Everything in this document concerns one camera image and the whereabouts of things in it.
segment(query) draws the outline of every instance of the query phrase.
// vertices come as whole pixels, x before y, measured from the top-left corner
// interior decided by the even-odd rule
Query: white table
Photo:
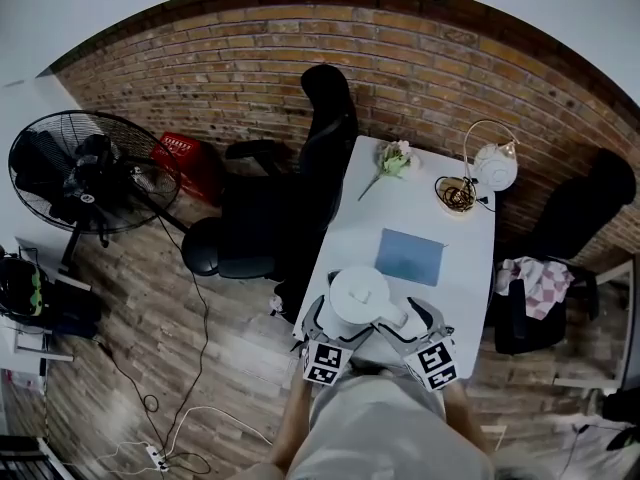
[[[463,217],[445,212],[434,191],[435,181],[440,176],[463,176],[464,164],[415,149],[422,161],[417,176],[409,181],[382,178],[358,202],[376,173],[375,151],[381,142],[364,136],[356,140],[344,178],[340,208],[322,243],[293,334],[299,340],[304,339],[302,320],[320,295],[328,295],[328,272],[355,265],[374,266],[382,230],[400,231],[440,242],[446,247],[435,287],[385,276],[392,302],[409,314],[399,334],[411,338],[426,330],[417,314],[409,310],[406,297],[413,296],[433,304],[442,311],[446,324],[455,328],[452,337],[456,344],[458,373],[460,377],[468,378],[475,365],[487,309],[495,215],[478,204]],[[493,191],[483,186],[476,188],[478,197],[488,196],[488,206],[494,210]],[[320,314],[319,323],[326,326],[327,334],[352,335],[353,328],[341,329],[335,319],[331,320],[324,321]],[[381,364],[402,364],[393,348],[378,333],[374,333],[354,357]]]

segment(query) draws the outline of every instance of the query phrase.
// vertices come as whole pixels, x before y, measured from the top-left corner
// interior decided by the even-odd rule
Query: human hand
[[[442,388],[442,396],[447,404],[467,405],[469,403],[464,384],[460,380],[454,380]]]
[[[293,457],[309,435],[311,412],[311,383],[303,378],[304,358],[300,358],[291,379],[289,399],[284,409],[282,423],[269,453],[269,462],[286,474]]]

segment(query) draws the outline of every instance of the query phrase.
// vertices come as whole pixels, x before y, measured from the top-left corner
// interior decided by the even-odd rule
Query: table lamp
[[[504,129],[511,137],[507,144],[487,144],[483,146],[475,157],[471,176],[467,158],[467,139],[471,131],[483,123],[492,123]],[[480,182],[493,191],[498,192],[510,187],[518,174],[515,144],[518,139],[504,124],[492,119],[481,119],[473,123],[464,136],[462,153],[464,156],[464,178],[442,176],[436,180],[435,191],[445,210],[453,215],[466,215],[478,201],[475,184]]]

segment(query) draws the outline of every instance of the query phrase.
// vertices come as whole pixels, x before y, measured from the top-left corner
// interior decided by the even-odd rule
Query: blue paper
[[[387,276],[436,286],[443,249],[440,242],[383,229],[375,267]]]

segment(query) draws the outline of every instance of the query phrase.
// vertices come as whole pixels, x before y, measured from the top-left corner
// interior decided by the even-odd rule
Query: white kettle
[[[408,315],[392,304],[384,276],[372,267],[349,267],[331,280],[329,300],[336,315],[350,324],[364,325],[376,320],[402,327]]]

